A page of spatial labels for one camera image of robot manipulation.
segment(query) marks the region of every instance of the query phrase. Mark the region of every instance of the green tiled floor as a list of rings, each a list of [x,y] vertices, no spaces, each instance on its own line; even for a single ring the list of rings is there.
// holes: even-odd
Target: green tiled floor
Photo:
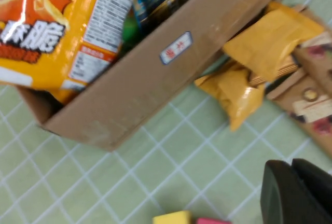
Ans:
[[[332,0],[310,4],[332,24]],[[0,224],[151,223],[182,209],[194,217],[262,223],[269,159],[332,162],[272,103],[235,133],[219,105],[188,87],[115,153],[37,128],[17,92],[0,87]]]

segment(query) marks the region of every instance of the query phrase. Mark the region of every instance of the yellow block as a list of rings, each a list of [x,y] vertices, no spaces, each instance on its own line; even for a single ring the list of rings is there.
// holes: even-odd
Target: yellow block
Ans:
[[[191,214],[189,211],[180,211],[154,218],[154,224],[190,224]]]

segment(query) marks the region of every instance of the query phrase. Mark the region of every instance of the orange snack bag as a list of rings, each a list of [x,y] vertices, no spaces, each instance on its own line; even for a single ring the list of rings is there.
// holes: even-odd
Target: orange snack bag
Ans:
[[[219,101],[229,115],[232,131],[261,106],[264,98],[265,86],[251,87],[249,74],[247,68],[231,60],[219,71],[195,81],[197,87]]]
[[[295,47],[323,31],[322,26],[296,10],[272,2],[265,16],[228,41],[223,50],[257,76],[273,82]]]
[[[0,0],[0,82],[50,91],[67,103],[114,62],[131,5]]]

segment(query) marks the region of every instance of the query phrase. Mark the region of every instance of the black object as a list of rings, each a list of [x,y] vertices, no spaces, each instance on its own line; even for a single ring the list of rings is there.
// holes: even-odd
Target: black object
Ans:
[[[260,204],[264,224],[332,224],[332,177],[304,159],[270,160]]]

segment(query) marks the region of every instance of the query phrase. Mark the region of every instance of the brown cardboard box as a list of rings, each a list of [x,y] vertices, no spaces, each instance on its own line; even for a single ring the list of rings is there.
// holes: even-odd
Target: brown cardboard box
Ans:
[[[220,57],[220,47],[271,0],[189,0],[79,97],[56,114],[43,96],[20,88],[40,125],[112,150]],[[165,65],[181,36],[192,44]]]

